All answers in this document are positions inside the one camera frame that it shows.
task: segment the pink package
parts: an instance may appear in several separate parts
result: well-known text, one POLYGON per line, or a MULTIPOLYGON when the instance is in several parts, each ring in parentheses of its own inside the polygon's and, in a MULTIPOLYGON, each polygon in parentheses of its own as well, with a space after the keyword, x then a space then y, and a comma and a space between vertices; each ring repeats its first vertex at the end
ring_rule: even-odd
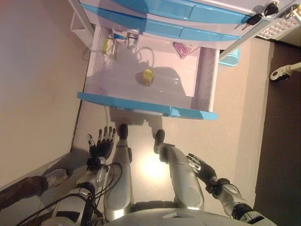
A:
POLYGON ((188 56, 190 53, 192 53, 194 50, 196 50, 199 46, 193 46, 190 44, 183 44, 174 42, 173 46, 175 50, 177 50, 178 54, 182 59, 184 59, 186 56, 188 56))

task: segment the yellow cup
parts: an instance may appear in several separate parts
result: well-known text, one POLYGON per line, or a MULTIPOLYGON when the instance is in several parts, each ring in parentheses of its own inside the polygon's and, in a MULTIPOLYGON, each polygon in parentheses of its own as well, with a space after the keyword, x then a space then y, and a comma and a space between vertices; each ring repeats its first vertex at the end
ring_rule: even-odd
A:
POLYGON ((144 85, 150 86, 154 81, 154 72, 151 69, 146 69, 143 71, 141 79, 144 85))

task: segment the open refrigerator drawer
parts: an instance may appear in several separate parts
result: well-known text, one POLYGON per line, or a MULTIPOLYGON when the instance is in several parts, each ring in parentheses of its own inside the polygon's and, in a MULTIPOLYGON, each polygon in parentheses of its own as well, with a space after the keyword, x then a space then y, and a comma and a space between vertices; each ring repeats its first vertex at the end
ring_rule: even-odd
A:
POLYGON ((134 47, 118 44, 115 57, 104 55, 110 28, 96 26, 84 92, 92 103, 146 114, 216 119, 213 113, 219 50, 199 47, 181 59, 166 39, 139 35, 134 47), (151 69, 150 86, 142 73, 151 69))

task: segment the blue drawer handle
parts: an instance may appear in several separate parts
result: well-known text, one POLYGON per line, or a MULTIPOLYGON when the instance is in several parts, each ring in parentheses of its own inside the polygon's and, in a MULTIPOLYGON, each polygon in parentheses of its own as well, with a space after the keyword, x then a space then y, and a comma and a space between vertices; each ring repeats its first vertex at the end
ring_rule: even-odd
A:
POLYGON ((212 112, 198 111, 181 107, 172 107, 166 105, 158 105, 134 100, 126 100, 115 97, 101 96, 91 93, 78 92, 78 99, 85 100, 94 104, 104 105, 108 107, 123 108, 126 110, 145 110, 150 112, 159 112, 163 116, 188 118, 188 119, 217 119, 217 114, 212 112))
POLYGON ((139 30, 150 34, 160 35, 175 39, 197 40, 197 41, 233 41, 240 39, 240 36, 221 34, 217 32, 209 32, 198 30, 184 26, 164 23, 161 21, 145 19, 137 16, 131 16, 123 13, 93 7, 81 4, 86 10, 99 15, 103 18, 111 20, 115 23, 123 25, 129 29, 139 30))
POLYGON ((177 20, 215 24, 244 24, 245 14, 189 0, 113 0, 134 10, 177 20))

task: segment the trouser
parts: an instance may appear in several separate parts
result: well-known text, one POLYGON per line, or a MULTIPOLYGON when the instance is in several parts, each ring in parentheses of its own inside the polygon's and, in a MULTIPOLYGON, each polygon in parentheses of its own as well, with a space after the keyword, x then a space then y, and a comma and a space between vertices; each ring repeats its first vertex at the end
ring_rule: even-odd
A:
POLYGON ((0 210, 4 209, 23 198, 34 195, 40 196, 48 189, 46 177, 34 176, 24 178, 19 182, 0 191, 0 210))

